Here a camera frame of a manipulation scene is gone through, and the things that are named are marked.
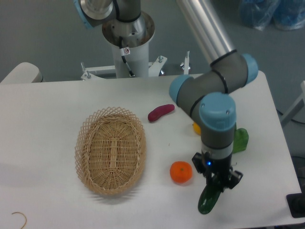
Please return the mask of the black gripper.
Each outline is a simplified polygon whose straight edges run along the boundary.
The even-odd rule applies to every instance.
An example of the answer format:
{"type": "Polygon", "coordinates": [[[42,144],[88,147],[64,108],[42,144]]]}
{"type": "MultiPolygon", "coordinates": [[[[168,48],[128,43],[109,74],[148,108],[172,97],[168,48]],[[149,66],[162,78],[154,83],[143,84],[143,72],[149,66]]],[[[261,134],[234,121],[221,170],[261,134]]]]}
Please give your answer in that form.
{"type": "Polygon", "coordinates": [[[234,143],[224,148],[209,147],[201,143],[202,153],[195,153],[192,162],[196,171],[206,179],[207,185],[217,185],[224,192],[233,189],[243,178],[243,173],[231,166],[234,143]]]}

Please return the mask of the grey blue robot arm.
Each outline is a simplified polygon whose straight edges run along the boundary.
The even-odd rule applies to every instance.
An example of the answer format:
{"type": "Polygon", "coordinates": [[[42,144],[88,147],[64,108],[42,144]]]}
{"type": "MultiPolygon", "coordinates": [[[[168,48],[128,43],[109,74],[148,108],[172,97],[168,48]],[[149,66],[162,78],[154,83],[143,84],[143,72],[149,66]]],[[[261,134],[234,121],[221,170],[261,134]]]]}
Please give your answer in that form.
{"type": "MultiPolygon", "coordinates": [[[[177,4],[211,69],[197,78],[187,73],[177,77],[169,94],[201,128],[202,150],[192,159],[197,171],[208,187],[232,189],[243,175],[231,166],[236,111],[229,94],[252,82],[258,66],[251,55],[236,51],[210,1],[179,0],[177,4]]],[[[140,1],[76,0],[74,5],[86,27],[102,26],[113,46],[117,78],[149,75],[146,44],[154,35],[154,25],[140,1]]]]}

